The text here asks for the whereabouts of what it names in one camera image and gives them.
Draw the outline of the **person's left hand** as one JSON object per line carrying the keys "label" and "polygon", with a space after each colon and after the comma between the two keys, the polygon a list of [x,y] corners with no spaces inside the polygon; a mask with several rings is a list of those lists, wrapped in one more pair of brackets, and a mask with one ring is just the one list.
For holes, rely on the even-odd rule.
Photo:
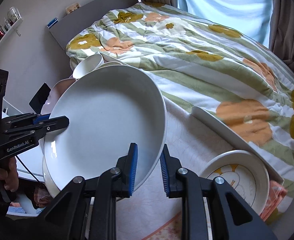
{"label": "person's left hand", "polygon": [[9,159],[8,167],[4,170],[0,168],[0,181],[4,181],[4,188],[11,192],[15,192],[19,187],[19,178],[16,166],[16,159]]}

